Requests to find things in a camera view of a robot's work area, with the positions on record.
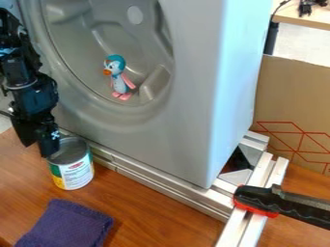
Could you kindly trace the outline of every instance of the purple towel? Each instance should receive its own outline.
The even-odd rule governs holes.
[[[52,200],[33,229],[15,247],[97,247],[113,225],[107,215],[84,206]]]

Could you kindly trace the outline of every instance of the metal frame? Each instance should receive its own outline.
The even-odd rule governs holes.
[[[88,141],[95,162],[132,178],[149,188],[167,195],[188,206],[196,208],[215,219],[227,222],[216,246],[256,246],[261,236],[266,217],[234,208],[233,193],[239,184],[269,187],[281,184],[289,161],[266,152],[269,137],[248,131],[238,145],[248,160],[256,161],[254,170],[221,174],[209,189],[204,189],[186,180],[155,169],[137,160]]]

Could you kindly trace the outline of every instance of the wooden table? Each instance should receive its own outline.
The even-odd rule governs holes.
[[[330,6],[312,6],[312,14],[299,17],[298,6],[300,0],[291,0],[283,6],[274,16],[273,21],[278,23],[288,23],[299,26],[306,26],[324,30],[330,30]],[[283,0],[273,0],[273,10],[280,5]]]
[[[287,190],[330,199],[330,179],[290,165]],[[12,129],[0,135],[0,246],[14,244],[62,198],[115,218],[104,246],[213,246],[224,224],[96,164],[96,177],[75,191],[57,188],[36,146],[23,148]],[[330,246],[329,232],[279,216],[268,220],[259,246]]]

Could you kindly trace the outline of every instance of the penguin toy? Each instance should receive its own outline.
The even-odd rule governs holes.
[[[121,100],[129,100],[132,96],[132,92],[129,89],[133,90],[136,88],[123,73],[125,66],[126,61],[121,55],[110,55],[104,61],[103,74],[111,76],[111,87],[114,90],[112,96]]]

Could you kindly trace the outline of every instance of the tin can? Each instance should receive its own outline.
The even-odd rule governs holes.
[[[94,177],[94,166],[88,144],[78,137],[60,141],[60,150],[47,158],[53,180],[61,189],[79,189]]]

